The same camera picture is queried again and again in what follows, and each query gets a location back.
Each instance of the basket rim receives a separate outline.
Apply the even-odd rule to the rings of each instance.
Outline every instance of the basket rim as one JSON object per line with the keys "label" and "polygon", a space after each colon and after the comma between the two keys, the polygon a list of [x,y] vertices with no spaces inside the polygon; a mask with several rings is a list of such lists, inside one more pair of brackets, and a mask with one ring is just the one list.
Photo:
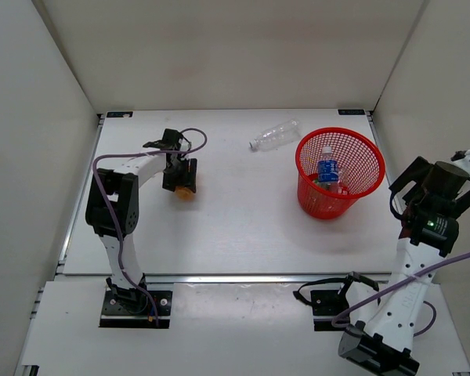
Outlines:
{"label": "basket rim", "polygon": [[[307,174],[305,174],[305,170],[303,170],[303,167],[301,166],[301,161],[299,160],[299,154],[301,153],[303,146],[305,145],[306,142],[308,142],[309,139],[315,136],[318,136],[320,134],[323,134],[323,133],[343,133],[343,134],[355,137],[356,139],[359,139],[360,141],[365,143],[366,146],[374,153],[374,156],[376,157],[376,160],[378,161],[379,173],[378,173],[378,179],[376,180],[376,182],[374,182],[371,188],[369,188],[365,192],[357,193],[357,194],[332,193],[314,184],[313,181],[307,176]],[[368,194],[373,193],[381,185],[381,182],[385,178],[385,160],[383,159],[383,156],[381,155],[381,151],[378,149],[378,147],[374,145],[374,143],[370,141],[366,136],[363,136],[360,133],[355,132],[351,129],[347,129],[347,128],[326,127],[326,128],[316,129],[315,131],[309,133],[308,135],[303,137],[302,140],[299,142],[298,147],[296,148],[295,161],[296,161],[296,167],[298,168],[299,175],[303,178],[305,183],[308,184],[308,186],[311,186],[315,191],[325,196],[329,196],[333,198],[341,198],[343,200],[356,200],[361,197],[366,197]]]}

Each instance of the red plastic basket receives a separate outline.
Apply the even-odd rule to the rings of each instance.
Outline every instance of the red plastic basket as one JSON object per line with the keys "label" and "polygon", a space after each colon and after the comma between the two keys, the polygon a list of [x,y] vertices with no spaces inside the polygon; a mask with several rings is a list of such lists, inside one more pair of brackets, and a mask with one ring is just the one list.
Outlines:
{"label": "red plastic basket", "polygon": [[[348,169],[348,194],[324,190],[313,182],[324,146],[332,148],[339,168]],[[379,149],[366,137],[344,128],[317,129],[305,136],[296,150],[296,166],[299,204],[319,219],[339,217],[359,198],[374,192],[385,176]]]}

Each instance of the blue label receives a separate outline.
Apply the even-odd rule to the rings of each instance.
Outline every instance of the blue label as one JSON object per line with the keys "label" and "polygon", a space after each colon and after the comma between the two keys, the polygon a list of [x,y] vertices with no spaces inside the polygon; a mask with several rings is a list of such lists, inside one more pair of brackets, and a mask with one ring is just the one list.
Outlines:
{"label": "blue label", "polygon": [[330,183],[338,181],[338,162],[336,161],[319,161],[319,182]]}

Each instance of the gray wall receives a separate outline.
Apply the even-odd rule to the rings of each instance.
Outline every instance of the gray wall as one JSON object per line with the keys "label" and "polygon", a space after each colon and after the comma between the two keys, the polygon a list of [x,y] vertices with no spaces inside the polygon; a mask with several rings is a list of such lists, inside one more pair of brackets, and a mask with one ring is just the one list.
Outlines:
{"label": "gray wall", "polygon": [[[429,2],[374,120],[396,173],[418,155],[447,160],[470,148],[470,0]],[[470,209],[460,224],[454,255],[470,250]],[[438,276],[470,360],[470,261]]]}
{"label": "gray wall", "polygon": [[422,0],[43,2],[104,112],[373,109]]}
{"label": "gray wall", "polygon": [[52,277],[97,118],[29,0],[0,0],[0,375]]}

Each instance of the white table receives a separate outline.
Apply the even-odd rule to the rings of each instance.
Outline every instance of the white table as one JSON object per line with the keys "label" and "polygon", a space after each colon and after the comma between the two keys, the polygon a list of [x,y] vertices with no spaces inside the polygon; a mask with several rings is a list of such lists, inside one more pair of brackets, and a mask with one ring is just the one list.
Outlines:
{"label": "white table", "polygon": [[[248,142],[262,130],[291,118],[303,135],[317,128],[344,127],[373,140],[366,116],[336,110],[135,111],[107,118],[96,155],[137,152],[160,139],[165,128],[197,127],[208,145],[198,158],[195,201],[182,202],[161,188],[161,175],[139,191],[134,232],[143,271],[155,275],[383,273],[391,269],[400,224],[389,212],[384,181],[341,218],[320,221],[296,198],[297,143],[253,153]],[[201,137],[188,135],[194,143]],[[102,161],[115,168],[124,160]],[[106,252],[85,223],[88,189],[74,224],[64,273],[110,274]]]}
{"label": "white table", "polygon": [[[38,376],[368,376],[338,356],[340,332],[314,332],[293,284],[176,284],[167,330],[99,328],[103,277],[49,282],[23,365]],[[418,376],[469,372],[439,286],[427,299],[434,327],[414,339]],[[416,329],[430,320],[421,310]]]}

